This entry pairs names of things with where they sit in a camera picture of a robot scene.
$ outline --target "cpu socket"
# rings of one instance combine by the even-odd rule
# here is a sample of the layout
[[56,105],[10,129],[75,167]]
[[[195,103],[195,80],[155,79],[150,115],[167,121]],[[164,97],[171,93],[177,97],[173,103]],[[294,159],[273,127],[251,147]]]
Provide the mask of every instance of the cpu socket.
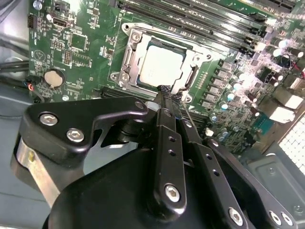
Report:
[[204,62],[213,59],[211,51],[179,34],[145,23],[124,23],[129,36],[121,71],[110,79],[121,88],[155,97],[156,87],[170,85],[171,93],[183,92],[183,101],[191,102],[188,94]]

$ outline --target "mesh grille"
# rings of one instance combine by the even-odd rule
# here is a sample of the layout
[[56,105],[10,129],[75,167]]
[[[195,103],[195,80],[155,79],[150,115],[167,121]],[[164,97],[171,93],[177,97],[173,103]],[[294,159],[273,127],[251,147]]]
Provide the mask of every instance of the mesh grille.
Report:
[[305,175],[305,115],[281,141],[280,147]]

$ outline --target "sata port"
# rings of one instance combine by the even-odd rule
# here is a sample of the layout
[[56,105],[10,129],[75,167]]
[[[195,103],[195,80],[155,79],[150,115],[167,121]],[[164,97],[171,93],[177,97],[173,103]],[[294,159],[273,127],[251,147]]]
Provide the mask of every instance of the sata port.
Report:
[[67,22],[66,21],[63,21],[63,20],[60,20],[58,18],[53,18],[53,24],[54,25],[58,25],[60,27],[64,27],[66,28],[67,27]]

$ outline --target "motherboard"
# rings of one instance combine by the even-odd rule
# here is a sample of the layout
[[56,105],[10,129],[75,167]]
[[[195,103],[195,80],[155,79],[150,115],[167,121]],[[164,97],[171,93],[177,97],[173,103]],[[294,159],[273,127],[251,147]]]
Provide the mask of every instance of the motherboard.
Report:
[[28,80],[49,102],[153,100],[170,85],[238,153],[293,119],[283,94],[304,77],[304,12],[302,0],[33,0]]

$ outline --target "red wire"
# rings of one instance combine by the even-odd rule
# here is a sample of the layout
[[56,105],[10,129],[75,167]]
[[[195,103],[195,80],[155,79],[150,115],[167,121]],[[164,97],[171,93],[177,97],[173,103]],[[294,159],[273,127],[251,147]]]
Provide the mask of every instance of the red wire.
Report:
[[34,86],[33,86],[31,83],[29,83],[29,84],[28,84],[28,89],[29,89],[30,91],[34,91]]

